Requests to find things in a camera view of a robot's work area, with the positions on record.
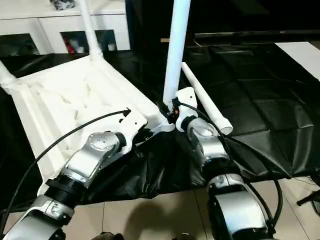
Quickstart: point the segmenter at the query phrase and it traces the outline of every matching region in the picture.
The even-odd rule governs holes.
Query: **black plastic sheet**
[[[50,54],[2,60],[14,75],[21,77],[82,56]],[[131,51],[108,52],[104,56],[153,102],[162,101],[165,50],[148,56]],[[308,176],[320,169],[320,82],[286,53],[274,44],[196,47],[185,50],[184,60],[232,123],[234,130],[227,141],[246,179],[258,182]],[[182,73],[180,87],[188,85]],[[6,111],[1,106],[2,118]],[[33,156],[18,114],[13,113],[12,118],[14,121],[3,121],[0,129],[24,136],[16,147],[27,151],[7,158],[9,163],[0,171],[3,179],[16,183]],[[1,152],[8,147],[7,142]],[[20,165],[21,171],[12,174],[14,167],[10,168],[10,164]],[[33,175],[37,177],[29,177],[26,185],[35,187],[23,189],[26,193],[34,193],[41,183],[39,171],[35,169]],[[83,203],[153,198],[204,185],[187,138],[184,133],[173,131],[158,134],[105,168]]]

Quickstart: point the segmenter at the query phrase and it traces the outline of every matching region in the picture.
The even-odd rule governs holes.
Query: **beige floor tile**
[[[105,202],[103,230],[122,233],[126,240],[171,240],[180,233],[206,240],[193,191]]]
[[[90,240],[102,232],[104,203],[77,206],[71,222],[63,227],[66,240]]]
[[[10,228],[19,220],[19,218],[23,215],[23,212],[14,212],[10,213],[8,220],[6,221],[6,225],[4,228],[4,233],[6,234]]]
[[[312,191],[319,189],[316,185],[306,183],[307,181],[305,178],[282,179],[280,184],[283,193],[310,240],[318,240],[320,239],[320,217],[315,213],[310,202],[302,206],[298,206],[296,203]]]
[[[277,208],[278,197],[276,188],[272,181],[265,181],[254,183],[254,187],[259,191],[262,197],[265,199],[268,204],[271,212],[274,214]],[[208,195],[206,189],[196,190],[196,197],[199,204],[199,209],[201,212],[201,217],[203,224],[205,226],[205,231],[208,240],[212,240],[212,230],[211,224],[209,221],[208,211],[207,211],[207,202]],[[307,240],[308,237],[305,234],[303,228],[301,227],[297,217],[292,211],[288,201],[284,198],[283,200],[283,209],[279,221],[276,226],[275,237],[279,240]]]

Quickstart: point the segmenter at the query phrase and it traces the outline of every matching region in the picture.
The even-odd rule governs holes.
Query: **black ribbed joint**
[[[81,201],[86,191],[84,185],[66,175],[49,179],[46,184],[49,189],[44,195],[74,209]]]

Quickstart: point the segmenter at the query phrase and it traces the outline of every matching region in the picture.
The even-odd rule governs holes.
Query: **glass cabinet door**
[[[0,35],[0,57],[38,55],[29,33]]]
[[[85,31],[64,31],[60,32],[68,53],[88,53],[89,46]],[[115,33],[113,30],[96,30],[96,38],[101,50],[117,50]]]

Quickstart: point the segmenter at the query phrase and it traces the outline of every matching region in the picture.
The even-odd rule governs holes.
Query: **metal bolt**
[[[223,184],[224,181],[225,181],[222,176],[217,176],[215,179],[216,179],[216,181],[217,181],[218,184]]]

